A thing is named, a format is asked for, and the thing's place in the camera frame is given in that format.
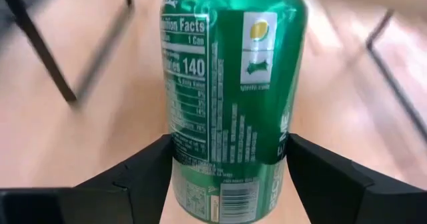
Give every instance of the can label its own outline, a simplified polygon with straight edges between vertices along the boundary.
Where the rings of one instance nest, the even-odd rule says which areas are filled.
[[[161,16],[169,127],[176,149],[209,161],[209,16]]]
[[[252,178],[206,178],[197,169],[173,160],[173,190],[191,215],[212,223],[250,223],[277,204],[285,162],[265,165]]]
[[[282,186],[304,5],[164,0],[160,22],[175,196],[203,221],[257,221]]]

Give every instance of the nutrition facts label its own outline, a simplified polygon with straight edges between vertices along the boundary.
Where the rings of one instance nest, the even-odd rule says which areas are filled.
[[[209,16],[161,16],[169,128],[181,152],[208,161]]]

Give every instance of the soda can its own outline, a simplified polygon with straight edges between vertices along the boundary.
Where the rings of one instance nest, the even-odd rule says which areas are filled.
[[[307,23],[302,0],[163,0],[179,204],[210,223],[275,206]]]

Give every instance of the black holder arm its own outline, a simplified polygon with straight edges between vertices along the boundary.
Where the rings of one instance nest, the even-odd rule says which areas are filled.
[[[427,192],[291,134],[287,161],[313,224],[427,223]]]
[[[164,135],[74,188],[2,189],[0,224],[159,223],[172,168]]]

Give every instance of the wooden floor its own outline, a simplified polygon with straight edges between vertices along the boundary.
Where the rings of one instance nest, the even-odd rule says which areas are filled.
[[[158,11],[135,16],[87,103],[64,102],[14,27],[0,49],[0,186],[72,186],[166,133]],[[363,42],[383,7],[306,0],[310,10],[292,132],[372,169],[427,189],[427,144]],[[124,0],[44,0],[31,10],[72,86]],[[397,15],[378,50],[427,121],[427,25]],[[276,209],[260,223],[309,223],[289,173]],[[161,223],[199,223],[169,189]]]

